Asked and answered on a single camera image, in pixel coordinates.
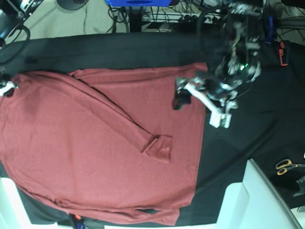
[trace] electrical cord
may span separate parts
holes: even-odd
[[[156,15],[156,20],[158,20],[159,9],[160,9],[160,7],[158,6],[158,9],[157,9],[157,15]]]
[[[192,1],[192,4],[193,4],[197,9],[199,9],[200,11],[206,11],[206,10],[212,8],[212,7],[210,7],[210,6],[204,5],[203,3],[197,4],[197,3],[195,3],[194,1]]]
[[[84,19],[84,26],[83,26],[84,34],[85,34],[85,35],[86,35],[87,16],[88,16],[88,7],[87,7],[87,5],[85,5],[85,19]]]
[[[9,59],[7,59],[6,61],[4,62],[0,62],[0,66],[2,65],[6,65],[8,64],[9,62],[11,62],[12,60],[14,60],[18,55],[20,55],[20,53],[26,48],[26,46],[28,45],[29,43],[29,40],[30,40],[30,37],[31,37],[31,32],[30,30],[25,26],[25,25],[22,25],[21,30],[25,31],[25,33],[27,34],[27,38],[26,40],[23,42],[21,48],[14,54],[12,55]]]
[[[20,36],[21,32],[22,32],[22,29],[20,28],[19,33],[17,34],[17,36],[11,41],[11,43],[2,47],[2,49],[0,49],[0,53],[3,52],[7,47],[9,47],[10,44],[14,43],[18,39],[18,37]]]
[[[184,19],[184,15],[183,15],[180,11],[174,9],[173,7],[167,7],[167,8],[172,9],[173,11],[175,11],[175,12],[181,14],[182,18]]]
[[[113,21],[115,21],[116,23],[124,23],[125,20],[127,19],[127,13],[124,12],[123,8],[113,8],[113,7],[110,6],[110,5],[108,5],[108,6],[109,6],[109,9],[108,9],[108,15],[109,15],[109,17],[110,17]],[[115,19],[115,18],[114,18],[114,15],[111,15],[110,12],[112,12],[112,13],[119,12],[119,14],[122,15],[122,20],[119,21],[119,20]]]
[[[276,7],[277,7],[279,4],[282,4],[282,2],[280,1],[280,2],[276,3],[276,4],[273,6],[275,18],[277,18],[277,15],[276,15]]]
[[[283,38],[281,37],[281,35],[280,34],[278,34],[278,32],[275,32],[276,33],[276,35],[281,39],[281,41],[283,40]]]
[[[237,98],[239,98],[240,96],[242,96],[242,95],[244,95],[244,94],[246,94],[248,91],[250,91],[251,90],[251,88],[252,88],[252,84],[250,85],[250,87],[247,89],[247,90],[245,90],[243,93],[241,93],[241,94],[239,94],[239,95],[237,95],[237,97],[236,97],[236,99]]]
[[[151,12],[152,12],[152,20],[153,20],[153,22],[157,22],[157,21],[155,21],[155,19],[154,19],[153,8],[152,8],[152,7],[151,7]]]
[[[279,21],[287,21],[287,20],[290,20],[290,19],[296,19],[296,18],[304,18],[304,16],[295,16],[295,17],[289,17],[289,18],[284,18],[284,19],[278,19]]]
[[[170,17],[169,17],[168,14],[164,11],[164,7],[162,7],[161,9],[162,9],[163,13],[165,14],[165,16],[167,16],[167,18],[168,18],[168,20],[166,20],[166,21],[168,22],[170,28],[173,29],[173,28],[172,28],[172,25],[171,25],[171,23],[170,23],[170,21],[171,21],[171,20],[170,20]]]
[[[304,16],[305,16],[305,13],[303,13],[301,10],[300,10],[300,8],[298,8],[298,7],[296,7],[300,12],[301,12],[301,14],[303,14]]]
[[[206,11],[202,12],[200,14],[200,16],[198,17],[198,22],[197,22],[197,26],[196,26],[196,33],[197,33],[197,39],[198,39],[198,42],[199,42],[199,47],[200,47],[200,50],[202,52],[205,52],[205,50],[203,48],[203,44],[202,44],[202,33],[201,33],[201,29],[202,29],[202,25],[205,21],[205,17],[206,17],[207,14],[214,13],[216,10],[218,10],[220,8],[221,8],[221,6],[215,6],[215,7],[209,8]]]
[[[285,31],[285,32],[282,31],[282,33],[281,33],[280,35],[276,32],[276,34],[280,37],[280,39],[281,39],[282,41],[283,41],[283,39],[281,38],[281,36],[282,36],[282,35],[285,36],[286,33],[289,33],[289,32],[292,32],[292,31],[298,31],[299,34],[301,35],[303,41],[305,41],[305,37],[304,37],[304,36],[302,35],[302,33],[300,32],[300,30],[305,30],[305,29],[292,29],[292,28],[287,28],[287,29],[288,29],[288,31]]]
[[[188,14],[192,14],[192,13],[195,13],[195,11],[193,11],[192,9],[192,2],[191,1],[188,1],[188,0],[184,0],[185,4],[186,4],[186,10],[185,10],[185,13],[188,13]]]
[[[107,30],[106,33],[109,33],[109,31],[113,28],[116,28],[116,23],[125,23],[126,32],[129,32],[129,24],[127,21],[127,12],[124,8],[113,8],[111,5],[108,5],[108,15],[113,20],[113,25]],[[122,20],[119,21],[118,17],[119,15],[122,16]]]

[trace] black cloth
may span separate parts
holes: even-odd
[[[222,57],[213,53],[223,41],[212,36],[203,39],[205,53],[199,51],[194,35],[173,33],[107,34],[33,40],[26,51],[14,63],[8,64],[6,69],[11,74],[31,70],[71,72],[85,68],[181,66],[193,62],[207,62],[209,68],[214,68]],[[20,46],[20,43],[13,44],[1,53],[0,61]],[[262,46],[262,74],[251,89],[238,98],[239,108],[232,111],[228,129],[211,127],[207,115],[196,195],[190,206],[181,209],[177,226],[215,223],[226,187],[242,181],[246,160],[250,157],[271,178],[291,208],[305,205],[304,197],[292,198],[295,188],[290,185],[295,185],[298,176],[289,178],[291,184],[286,185],[283,185],[284,180],[281,181],[286,176],[274,180],[276,162],[287,156],[293,160],[303,160],[302,150],[295,149],[305,146],[305,79],[302,76],[305,72],[305,50],[303,46],[292,44],[289,65],[281,67],[276,48]],[[219,176],[218,171],[225,172]],[[56,214],[50,213],[49,217],[54,221],[61,220]],[[114,225],[102,221],[97,223]],[[144,223],[132,226],[162,225]]]

